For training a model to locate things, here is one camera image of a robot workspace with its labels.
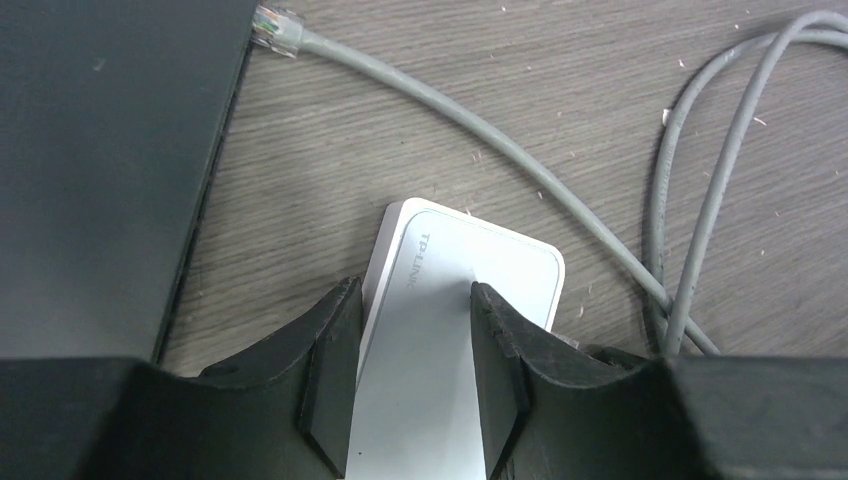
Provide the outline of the black network switch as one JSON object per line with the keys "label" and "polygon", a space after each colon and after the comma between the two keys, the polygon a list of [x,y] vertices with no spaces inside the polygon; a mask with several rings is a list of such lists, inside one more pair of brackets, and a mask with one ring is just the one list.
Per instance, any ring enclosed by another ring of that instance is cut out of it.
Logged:
{"label": "black network switch", "polygon": [[2,3],[3,358],[157,358],[254,9]]}

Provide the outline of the white network switch box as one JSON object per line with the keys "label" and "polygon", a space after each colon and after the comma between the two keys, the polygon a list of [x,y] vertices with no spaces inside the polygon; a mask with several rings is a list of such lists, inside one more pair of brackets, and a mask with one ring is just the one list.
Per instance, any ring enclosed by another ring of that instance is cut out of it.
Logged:
{"label": "white network switch box", "polygon": [[363,284],[347,477],[483,478],[471,286],[550,329],[564,279],[547,243],[422,198],[390,204]]}

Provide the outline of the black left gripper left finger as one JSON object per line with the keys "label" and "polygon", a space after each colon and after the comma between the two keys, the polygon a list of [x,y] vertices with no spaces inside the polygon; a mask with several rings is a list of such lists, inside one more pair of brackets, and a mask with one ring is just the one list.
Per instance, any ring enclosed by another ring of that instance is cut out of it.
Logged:
{"label": "black left gripper left finger", "polygon": [[341,479],[362,285],[192,378],[131,358],[5,360],[5,479]]}

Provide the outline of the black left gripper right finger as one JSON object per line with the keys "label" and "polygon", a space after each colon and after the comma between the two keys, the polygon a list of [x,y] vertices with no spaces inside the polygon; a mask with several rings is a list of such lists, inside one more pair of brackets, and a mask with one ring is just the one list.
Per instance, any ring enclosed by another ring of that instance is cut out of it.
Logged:
{"label": "black left gripper right finger", "polygon": [[604,363],[471,288],[490,479],[843,479],[843,358]]}

